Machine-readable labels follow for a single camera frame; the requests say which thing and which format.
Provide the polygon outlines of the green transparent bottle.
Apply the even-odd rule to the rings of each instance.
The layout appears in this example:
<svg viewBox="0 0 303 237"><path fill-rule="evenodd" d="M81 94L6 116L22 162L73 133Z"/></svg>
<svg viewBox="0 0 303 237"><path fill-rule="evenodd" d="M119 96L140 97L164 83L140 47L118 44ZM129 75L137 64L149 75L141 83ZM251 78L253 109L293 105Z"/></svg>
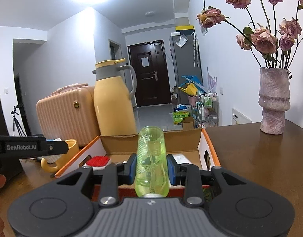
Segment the green transparent bottle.
<svg viewBox="0 0 303 237"><path fill-rule="evenodd" d="M138 197L156 194L166 197L170 190L163 131L146 126L139 132L135 191Z"/></svg>

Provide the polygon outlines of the open cardboard box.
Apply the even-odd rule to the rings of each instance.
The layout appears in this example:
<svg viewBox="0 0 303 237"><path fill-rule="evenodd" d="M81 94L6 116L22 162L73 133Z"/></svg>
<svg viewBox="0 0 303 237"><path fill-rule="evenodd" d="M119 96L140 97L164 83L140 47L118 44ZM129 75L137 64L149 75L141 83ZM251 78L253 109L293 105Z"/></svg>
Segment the open cardboard box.
<svg viewBox="0 0 303 237"><path fill-rule="evenodd" d="M82 167L56 181L53 197L73 205L85 205L91 199L86 195L96 184L100 185L98 203L102 207L119 205L120 185L134 185L136 201L167 201L171 185L184 186L184 199L191 204L204 201L203 185L213 185L213 171L200 170L190 163L178 164L166 154L164 133L158 127L145 127L138 137L138 149L125 164L109 164L103 170Z"/></svg>

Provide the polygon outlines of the dried pink roses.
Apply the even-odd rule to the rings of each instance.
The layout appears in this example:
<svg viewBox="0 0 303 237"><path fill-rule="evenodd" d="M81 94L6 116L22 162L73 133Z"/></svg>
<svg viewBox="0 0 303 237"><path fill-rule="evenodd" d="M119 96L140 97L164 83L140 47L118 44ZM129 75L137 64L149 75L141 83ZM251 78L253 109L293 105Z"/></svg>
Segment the dried pink roses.
<svg viewBox="0 0 303 237"><path fill-rule="evenodd" d="M303 0L297 0L296 16L290 20L284 18L277 23L276 5L284 0L259 0L266 25L262 26L255 21L249 12L251 0L225 0L234 9L245 10L250 22L240 30L230 22L230 17L225 16L220 9L204 5L196 19L200 27L210 29L215 25L226 23L238 31L236 42L243 50L254 49L262 55L266 68L280 68L289 70L299 45L303 41L303 30L300 25L299 11L303 11Z"/></svg>

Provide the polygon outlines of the dark entrance door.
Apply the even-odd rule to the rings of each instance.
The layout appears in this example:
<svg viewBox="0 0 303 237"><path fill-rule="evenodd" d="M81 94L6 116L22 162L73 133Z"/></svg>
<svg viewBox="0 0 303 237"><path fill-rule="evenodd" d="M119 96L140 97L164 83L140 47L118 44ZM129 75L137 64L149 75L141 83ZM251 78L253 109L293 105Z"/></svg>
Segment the dark entrance door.
<svg viewBox="0 0 303 237"><path fill-rule="evenodd" d="M137 77L137 106L170 104L170 82L163 41L129 45L128 55Z"/></svg>

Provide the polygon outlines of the small cardboard box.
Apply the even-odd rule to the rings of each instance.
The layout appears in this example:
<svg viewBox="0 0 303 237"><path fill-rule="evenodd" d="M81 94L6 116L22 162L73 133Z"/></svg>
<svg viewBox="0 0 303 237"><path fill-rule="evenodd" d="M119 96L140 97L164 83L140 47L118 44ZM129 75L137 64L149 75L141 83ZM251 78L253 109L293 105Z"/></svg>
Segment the small cardboard box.
<svg viewBox="0 0 303 237"><path fill-rule="evenodd" d="M185 117L182 120L182 129L183 130L192 130L192 129L194 129L194 118L193 117Z"/></svg>

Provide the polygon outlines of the pink ribbed suitcase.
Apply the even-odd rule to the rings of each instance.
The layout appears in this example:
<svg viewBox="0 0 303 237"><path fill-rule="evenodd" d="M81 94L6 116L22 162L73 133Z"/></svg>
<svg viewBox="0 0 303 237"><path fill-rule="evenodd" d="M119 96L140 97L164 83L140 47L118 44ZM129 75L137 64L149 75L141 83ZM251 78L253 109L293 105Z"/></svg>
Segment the pink ribbed suitcase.
<svg viewBox="0 0 303 237"><path fill-rule="evenodd" d="M80 147L100 135L94 108L94 87L72 84L54 91L36 104L36 113L46 139L74 139Z"/></svg>

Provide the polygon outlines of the white cotton swab box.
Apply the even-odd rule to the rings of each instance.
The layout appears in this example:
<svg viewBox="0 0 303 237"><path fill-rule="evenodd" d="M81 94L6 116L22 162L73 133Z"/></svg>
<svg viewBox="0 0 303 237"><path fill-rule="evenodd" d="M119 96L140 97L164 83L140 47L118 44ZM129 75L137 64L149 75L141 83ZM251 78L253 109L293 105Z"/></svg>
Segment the white cotton swab box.
<svg viewBox="0 0 303 237"><path fill-rule="evenodd" d="M191 161L183 154L173 154L177 164L191 164Z"/></svg>

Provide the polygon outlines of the yellow ceramic mug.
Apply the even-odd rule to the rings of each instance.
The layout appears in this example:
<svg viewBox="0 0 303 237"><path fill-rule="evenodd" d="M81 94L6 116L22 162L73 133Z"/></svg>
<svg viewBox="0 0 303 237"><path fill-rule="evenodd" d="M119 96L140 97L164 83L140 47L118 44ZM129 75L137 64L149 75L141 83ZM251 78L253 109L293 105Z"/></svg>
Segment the yellow ceramic mug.
<svg viewBox="0 0 303 237"><path fill-rule="evenodd" d="M79 152L79 146L76 140L69 139L65 142L68 144L69 147L67 153L42 157L41 168L44 171L48 173L58 172L70 159L72 159Z"/></svg>

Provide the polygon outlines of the yellow black box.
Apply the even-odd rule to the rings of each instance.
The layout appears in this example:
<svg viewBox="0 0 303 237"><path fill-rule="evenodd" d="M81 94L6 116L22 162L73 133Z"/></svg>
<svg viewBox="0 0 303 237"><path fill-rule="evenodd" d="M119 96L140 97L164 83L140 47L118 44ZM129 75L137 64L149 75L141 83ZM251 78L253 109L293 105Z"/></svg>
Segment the yellow black box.
<svg viewBox="0 0 303 237"><path fill-rule="evenodd" d="M176 32L180 32L180 31L194 31L194 26L192 26L192 25L176 26L175 30L176 30Z"/></svg>

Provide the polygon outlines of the yellow thermos jug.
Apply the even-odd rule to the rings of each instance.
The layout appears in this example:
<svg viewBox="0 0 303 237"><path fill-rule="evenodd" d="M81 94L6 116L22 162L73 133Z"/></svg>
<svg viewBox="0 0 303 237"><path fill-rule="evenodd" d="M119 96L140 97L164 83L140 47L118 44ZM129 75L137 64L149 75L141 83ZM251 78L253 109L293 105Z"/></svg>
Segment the yellow thermos jug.
<svg viewBox="0 0 303 237"><path fill-rule="evenodd" d="M136 93L137 79L131 65L121 65L126 59L104 60L95 64L94 107L102 136L135 135L136 121L132 98ZM130 70L132 90L128 90L121 71Z"/></svg>

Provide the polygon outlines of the yellow watering can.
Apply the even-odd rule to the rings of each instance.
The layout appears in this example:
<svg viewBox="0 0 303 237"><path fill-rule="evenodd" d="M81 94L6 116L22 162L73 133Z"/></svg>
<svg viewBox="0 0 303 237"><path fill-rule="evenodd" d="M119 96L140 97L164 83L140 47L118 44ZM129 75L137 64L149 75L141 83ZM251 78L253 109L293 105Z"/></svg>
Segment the yellow watering can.
<svg viewBox="0 0 303 237"><path fill-rule="evenodd" d="M194 85L194 83L185 82L181 86L178 87L178 89L184 93L186 93L188 96L195 96L198 92L197 87Z"/></svg>

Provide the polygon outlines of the red white lint brush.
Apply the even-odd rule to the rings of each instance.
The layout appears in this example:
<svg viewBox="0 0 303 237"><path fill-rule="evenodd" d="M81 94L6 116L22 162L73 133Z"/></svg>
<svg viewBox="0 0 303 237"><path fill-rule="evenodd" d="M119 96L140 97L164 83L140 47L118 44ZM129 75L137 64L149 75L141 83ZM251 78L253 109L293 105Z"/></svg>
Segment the red white lint brush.
<svg viewBox="0 0 303 237"><path fill-rule="evenodd" d="M106 166L111 164L111 159L107 156L95 156L90 158L82 167L91 168L93 171L104 170Z"/></svg>

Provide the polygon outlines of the white folded umbrella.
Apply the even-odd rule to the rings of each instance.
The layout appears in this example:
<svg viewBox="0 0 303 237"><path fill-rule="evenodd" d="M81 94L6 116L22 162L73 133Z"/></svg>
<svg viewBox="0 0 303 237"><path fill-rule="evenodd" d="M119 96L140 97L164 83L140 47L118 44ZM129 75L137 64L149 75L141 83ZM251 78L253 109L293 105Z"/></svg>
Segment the white folded umbrella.
<svg viewBox="0 0 303 237"><path fill-rule="evenodd" d="M193 36L193 67L199 67L200 62L199 62L199 45L198 45L198 40L196 33L192 33Z"/></svg>

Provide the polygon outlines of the grey refrigerator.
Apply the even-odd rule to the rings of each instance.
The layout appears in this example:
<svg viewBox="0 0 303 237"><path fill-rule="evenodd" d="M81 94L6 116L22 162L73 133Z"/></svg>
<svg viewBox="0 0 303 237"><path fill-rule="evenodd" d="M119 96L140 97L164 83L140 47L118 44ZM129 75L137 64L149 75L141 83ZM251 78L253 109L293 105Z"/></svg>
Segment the grey refrigerator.
<svg viewBox="0 0 303 237"><path fill-rule="evenodd" d="M185 88L186 79L182 77L183 75L196 76L203 84L201 63L194 62L197 55L194 55L193 39L193 35L169 37L177 88Z"/></svg>

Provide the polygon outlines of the green printed box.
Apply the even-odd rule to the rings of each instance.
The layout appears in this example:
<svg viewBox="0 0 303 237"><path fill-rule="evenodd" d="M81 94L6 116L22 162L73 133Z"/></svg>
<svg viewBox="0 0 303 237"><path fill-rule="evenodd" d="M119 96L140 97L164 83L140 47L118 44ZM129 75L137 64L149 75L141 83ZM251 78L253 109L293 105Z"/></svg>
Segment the green printed box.
<svg viewBox="0 0 303 237"><path fill-rule="evenodd" d="M174 125L181 125L184 118L188 117L189 115L189 111L174 111L172 115Z"/></svg>

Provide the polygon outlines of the pink textured vase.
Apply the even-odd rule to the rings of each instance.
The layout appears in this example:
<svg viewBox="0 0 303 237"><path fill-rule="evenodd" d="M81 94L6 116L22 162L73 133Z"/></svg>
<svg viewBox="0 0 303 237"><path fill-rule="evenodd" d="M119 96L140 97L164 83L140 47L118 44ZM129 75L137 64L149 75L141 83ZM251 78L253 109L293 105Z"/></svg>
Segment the pink textured vase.
<svg viewBox="0 0 303 237"><path fill-rule="evenodd" d="M290 104L290 79L286 69L260 68L259 106L262 108L260 130L281 135L285 128L285 112Z"/></svg>

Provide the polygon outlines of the white framed board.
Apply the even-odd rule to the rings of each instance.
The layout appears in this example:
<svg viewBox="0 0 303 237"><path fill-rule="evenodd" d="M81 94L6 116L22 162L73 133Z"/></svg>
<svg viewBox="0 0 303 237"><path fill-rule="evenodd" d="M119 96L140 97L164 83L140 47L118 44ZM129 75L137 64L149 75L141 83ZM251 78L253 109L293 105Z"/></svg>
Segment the white framed board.
<svg viewBox="0 0 303 237"><path fill-rule="evenodd" d="M252 121L236 109L232 109L232 125L251 124Z"/></svg>

